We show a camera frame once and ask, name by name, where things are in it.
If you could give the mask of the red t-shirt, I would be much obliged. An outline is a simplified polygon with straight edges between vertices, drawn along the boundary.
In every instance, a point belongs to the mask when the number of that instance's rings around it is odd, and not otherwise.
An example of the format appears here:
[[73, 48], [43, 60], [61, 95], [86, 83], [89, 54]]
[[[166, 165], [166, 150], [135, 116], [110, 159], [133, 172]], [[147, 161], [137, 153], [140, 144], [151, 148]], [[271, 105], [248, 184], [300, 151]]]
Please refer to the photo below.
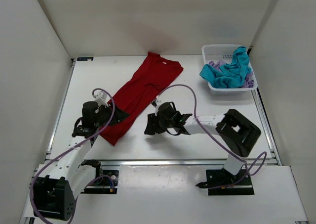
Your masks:
[[100, 133], [101, 137], [114, 146], [128, 132], [145, 108], [182, 71], [183, 67], [178, 61], [168, 60], [159, 54], [148, 52], [132, 78], [113, 96], [116, 109], [127, 113], [129, 117], [114, 126], [108, 126]]

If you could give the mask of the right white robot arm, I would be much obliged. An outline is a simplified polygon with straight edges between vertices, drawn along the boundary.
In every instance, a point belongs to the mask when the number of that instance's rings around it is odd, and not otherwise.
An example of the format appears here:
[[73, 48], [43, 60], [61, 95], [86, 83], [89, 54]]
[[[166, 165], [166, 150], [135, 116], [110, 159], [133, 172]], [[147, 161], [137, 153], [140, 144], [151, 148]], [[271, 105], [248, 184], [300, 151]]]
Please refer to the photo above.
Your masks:
[[156, 99], [152, 105], [156, 110], [148, 114], [144, 134], [219, 135], [230, 150], [224, 170], [233, 176], [240, 172], [261, 135], [261, 130], [235, 109], [229, 109], [221, 115], [195, 117], [191, 113], [180, 113], [173, 102]]

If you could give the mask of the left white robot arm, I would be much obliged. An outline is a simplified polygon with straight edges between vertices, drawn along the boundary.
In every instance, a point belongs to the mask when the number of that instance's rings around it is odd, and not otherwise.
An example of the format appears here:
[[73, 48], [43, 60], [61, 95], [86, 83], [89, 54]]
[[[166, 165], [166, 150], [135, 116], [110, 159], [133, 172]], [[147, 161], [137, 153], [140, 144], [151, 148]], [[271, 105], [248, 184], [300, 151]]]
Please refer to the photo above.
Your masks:
[[34, 214], [41, 219], [69, 221], [73, 218], [78, 196], [91, 183], [102, 179], [101, 162], [86, 160], [101, 128], [116, 125], [129, 117], [105, 102], [85, 102], [64, 155], [41, 169], [32, 182], [30, 199]]

